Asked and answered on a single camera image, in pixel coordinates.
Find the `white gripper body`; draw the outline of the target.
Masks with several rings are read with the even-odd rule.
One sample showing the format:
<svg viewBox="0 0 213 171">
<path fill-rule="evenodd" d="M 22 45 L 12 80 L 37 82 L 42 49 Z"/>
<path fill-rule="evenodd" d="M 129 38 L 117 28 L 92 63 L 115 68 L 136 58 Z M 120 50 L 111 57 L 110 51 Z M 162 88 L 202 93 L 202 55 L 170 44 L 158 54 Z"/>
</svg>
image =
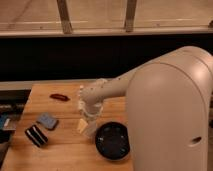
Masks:
<svg viewBox="0 0 213 171">
<path fill-rule="evenodd" d="M 96 103 L 94 105 L 88 105 L 84 101 L 78 102 L 78 109 L 80 111 L 80 114 L 87 120 L 87 121 L 93 121 L 96 120 L 97 117 L 102 112 L 102 104 Z"/>
</svg>

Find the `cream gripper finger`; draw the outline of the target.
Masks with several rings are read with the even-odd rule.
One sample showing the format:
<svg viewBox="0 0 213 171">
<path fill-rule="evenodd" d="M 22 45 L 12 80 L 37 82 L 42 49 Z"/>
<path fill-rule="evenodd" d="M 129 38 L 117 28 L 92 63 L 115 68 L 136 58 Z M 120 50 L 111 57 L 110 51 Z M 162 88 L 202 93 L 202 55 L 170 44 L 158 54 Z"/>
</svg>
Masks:
<svg viewBox="0 0 213 171">
<path fill-rule="evenodd" d="M 84 119 L 80 119 L 77 126 L 77 131 L 82 134 L 87 129 L 88 123 Z"/>
</svg>

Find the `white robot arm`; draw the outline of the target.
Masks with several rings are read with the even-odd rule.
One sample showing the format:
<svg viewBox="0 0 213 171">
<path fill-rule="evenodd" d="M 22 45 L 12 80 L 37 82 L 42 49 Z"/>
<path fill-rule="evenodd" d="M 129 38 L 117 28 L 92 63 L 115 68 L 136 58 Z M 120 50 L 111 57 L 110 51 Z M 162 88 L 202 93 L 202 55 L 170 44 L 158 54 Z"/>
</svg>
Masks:
<svg viewBox="0 0 213 171">
<path fill-rule="evenodd" d="M 79 92 L 85 119 L 96 120 L 107 98 L 126 98 L 134 171 L 207 171 L 213 55 L 184 46 Z"/>
</svg>

